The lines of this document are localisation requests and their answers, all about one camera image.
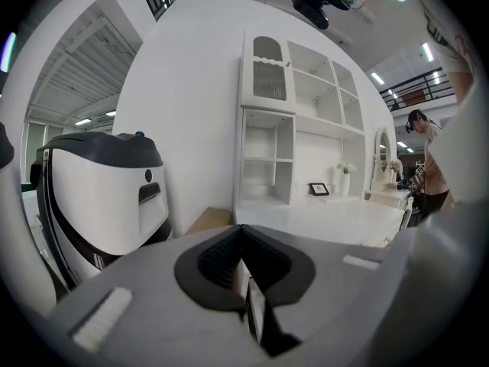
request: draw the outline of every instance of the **cardboard box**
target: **cardboard box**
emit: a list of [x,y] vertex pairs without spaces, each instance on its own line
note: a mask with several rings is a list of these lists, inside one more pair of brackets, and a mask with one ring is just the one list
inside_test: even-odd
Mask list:
[[195,232],[217,229],[218,227],[235,224],[232,212],[226,209],[207,208],[202,215],[190,226],[185,235]]

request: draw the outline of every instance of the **arched cabinet door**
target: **arched cabinet door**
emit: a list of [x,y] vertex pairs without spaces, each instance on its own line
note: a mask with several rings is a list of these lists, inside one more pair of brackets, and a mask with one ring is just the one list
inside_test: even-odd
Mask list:
[[244,34],[240,106],[295,114],[296,91],[287,42]]

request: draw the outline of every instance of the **black cap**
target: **black cap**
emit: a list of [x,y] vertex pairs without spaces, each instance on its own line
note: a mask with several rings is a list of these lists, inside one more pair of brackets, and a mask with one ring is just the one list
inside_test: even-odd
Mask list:
[[421,113],[421,110],[417,109],[417,110],[413,110],[408,116],[407,116],[407,121],[409,123],[413,122],[413,121],[416,121],[418,119],[418,115],[421,116],[421,115],[424,115]]

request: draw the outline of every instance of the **white flower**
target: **white flower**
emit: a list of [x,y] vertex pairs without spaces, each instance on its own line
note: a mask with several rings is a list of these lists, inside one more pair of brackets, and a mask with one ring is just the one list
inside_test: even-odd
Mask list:
[[345,162],[345,161],[341,161],[336,168],[341,169],[345,174],[349,174],[350,171],[357,170],[356,166],[352,162]]
[[395,161],[390,162],[390,169],[394,170],[395,172],[399,171],[401,167],[400,160],[396,159]]

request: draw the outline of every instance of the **black camera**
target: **black camera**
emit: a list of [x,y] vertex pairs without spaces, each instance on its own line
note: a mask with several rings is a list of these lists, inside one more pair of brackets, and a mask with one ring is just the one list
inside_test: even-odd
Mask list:
[[406,124],[406,132],[411,133],[414,130],[413,126],[411,125],[410,122]]
[[292,0],[293,7],[308,18],[317,28],[325,30],[329,26],[328,18],[322,11],[323,5],[333,5],[343,11],[348,11],[344,2],[339,0]]

